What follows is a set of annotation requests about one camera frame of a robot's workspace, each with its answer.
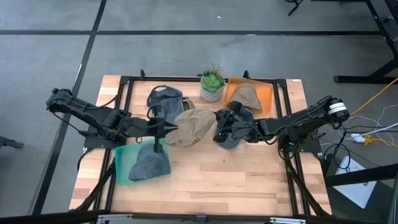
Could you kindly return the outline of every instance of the orange tray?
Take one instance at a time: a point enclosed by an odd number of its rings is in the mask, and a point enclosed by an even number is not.
[[[272,91],[274,90],[274,87],[270,83],[254,81],[247,78],[230,77],[228,79],[228,85],[225,95],[225,103],[227,104],[227,106],[229,105],[229,101],[236,87],[238,87],[238,85],[242,83],[251,83],[254,85],[257,92],[257,97],[259,98],[259,101],[261,103],[262,110],[259,111],[251,109],[253,114],[260,118],[268,117],[272,106]]]

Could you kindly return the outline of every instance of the gray floor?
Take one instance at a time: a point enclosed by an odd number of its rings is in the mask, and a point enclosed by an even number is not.
[[[2,0],[0,29],[90,30],[99,4],[100,0]],[[377,30],[364,3],[305,1],[287,17],[292,6],[280,0],[108,0],[99,29]],[[387,16],[385,5],[375,7],[381,17]],[[45,110],[45,101],[52,88],[72,87],[87,40],[87,36],[0,36],[0,135],[25,143],[22,150],[0,151],[0,217],[29,211],[59,124]],[[378,37],[97,36],[78,96],[95,102],[103,75],[137,75],[143,68],[147,75],[193,76],[210,63],[221,62],[227,77],[249,70],[256,78],[302,79],[309,105],[333,95],[353,111],[383,85],[336,84],[333,75],[368,75],[391,58]],[[359,115],[378,119],[383,107],[397,104],[397,90],[391,87]],[[395,123],[397,112],[398,107],[387,109],[381,124]],[[76,119],[72,123],[86,128]],[[356,124],[374,125],[354,118],[346,126]],[[329,127],[321,131],[328,133],[325,139],[339,138]],[[389,140],[388,135],[381,136]],[[69,129],[45,213],[67,211],[82,145],[83,138]],[[346,145],[374,163],[397,162],[398,150],[383,143]],[[332,207],[335,214],[349,216],[338,204]]]

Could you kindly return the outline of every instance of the green plant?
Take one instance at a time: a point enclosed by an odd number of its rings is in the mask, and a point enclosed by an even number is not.
[[[220,69],[220,65],[217,68],[213,64],[211,65],[213,66],[212,68],[208,68],[203,71],[203,74],[200,74],[200,76],[203,76],[201,85],[205,90],[215,93],[225,84],[224,78],[221,76],[222,69]]]

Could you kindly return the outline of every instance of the wooden table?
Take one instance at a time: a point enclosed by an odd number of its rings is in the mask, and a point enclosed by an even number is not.
[[[120,76],[106,75],[99,91],[97,105],[112,99],[118,92]],[[133,116],[146,117],[146,99],[153,87],[169,85],[188,96],[197,108],[212,111],[224,108],[224,98],[207,103],[200,97],[199,82],[135,81],[130,104]],[[293,112],[307,107],[301,80],[287,80]],[[280,90],[285,114],[283,93]],[[270,117],[277,117],[272,101]],[[227,151],[212,141],[216,123],[205,138],[189,148],[167,148],[172,173],[156,179],[114,189],[111,211],[117,213],[174,213],[207,215],[292,215],[283,160],[277,154],[277,144],[245,141],[237,149]],[[104,149],[94,149],[81,162],[70,208],[79,206],[93,190],[100,176]],[[314,155],[301,153],[305,182],[317,202],[331,213],[328,195],[319,161]],[[104,208],[106,190],[101,197]],[[300,213],[302,200],[295,187]]]

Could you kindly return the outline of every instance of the potted plant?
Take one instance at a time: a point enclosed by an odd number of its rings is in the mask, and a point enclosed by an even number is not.
[[[200,79],[200,96],[207,102],[216,102],[224,92],[225,80],[221,75],[222,69],[218,67],[209,68],[198,74]]]

